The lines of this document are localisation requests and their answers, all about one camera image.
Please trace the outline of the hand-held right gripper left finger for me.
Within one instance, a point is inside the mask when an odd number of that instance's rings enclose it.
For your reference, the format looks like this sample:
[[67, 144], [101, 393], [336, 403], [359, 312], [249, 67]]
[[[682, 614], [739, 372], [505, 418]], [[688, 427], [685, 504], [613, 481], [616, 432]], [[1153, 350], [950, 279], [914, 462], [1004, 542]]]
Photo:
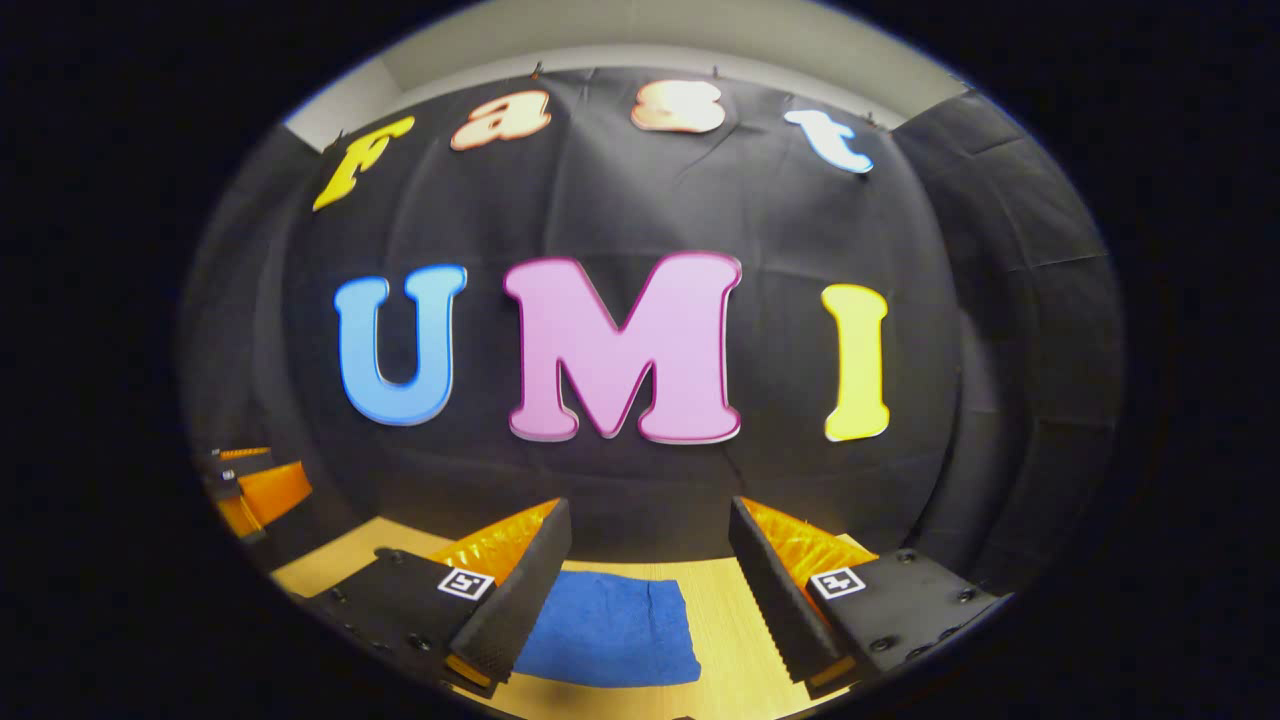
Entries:
[[381, 546], [300, 605], [424, 685], [493, 697], [507, 683], [571, 547], [553, 498], [426, 556]]

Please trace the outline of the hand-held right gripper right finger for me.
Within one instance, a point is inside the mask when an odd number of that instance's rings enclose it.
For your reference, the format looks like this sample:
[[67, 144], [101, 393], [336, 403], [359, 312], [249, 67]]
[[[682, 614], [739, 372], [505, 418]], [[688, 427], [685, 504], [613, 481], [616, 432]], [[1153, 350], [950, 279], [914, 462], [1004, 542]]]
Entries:
[[918, 550], [874, 553], [745, 496], [731, 500], [728, 538], [788, 678], [812, 700], [914, 669], [1011, 600]]

